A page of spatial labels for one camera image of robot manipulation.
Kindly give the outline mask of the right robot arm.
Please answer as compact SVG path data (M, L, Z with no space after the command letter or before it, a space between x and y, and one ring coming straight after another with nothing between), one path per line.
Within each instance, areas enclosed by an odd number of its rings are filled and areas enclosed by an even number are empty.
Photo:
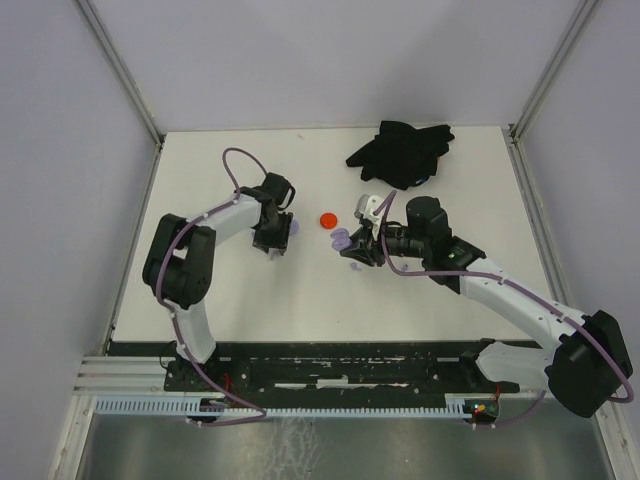
M633 366L611 314L587 314L513 279L483 250L453 234L446 211L434 197L411 199L405 224L389 221L394 197L359 198L354 212L359 227L341 256L369 267L388 266L397 275L429 277L497 313L536 343L516 347L487 340L460 364L463 386L481 391L492 382L510 382L549 392L583 418L606 402L634 400L629 381ZM394 258L417 259L421 267L403 271Z

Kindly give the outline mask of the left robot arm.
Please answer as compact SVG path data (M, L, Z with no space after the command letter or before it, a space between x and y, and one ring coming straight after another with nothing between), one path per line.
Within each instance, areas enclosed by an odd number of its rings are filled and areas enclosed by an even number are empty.
M212 389L221 378L220 364L210 359L216 341L205 306L216 248L251 230L254 248L284 254L293 223L287 208L295 194L285 177L269 172L261 185L242 187L227 201L191 220L166 214L157 225L142 279L169 312L178 353L192 360L187 379L198 389Z

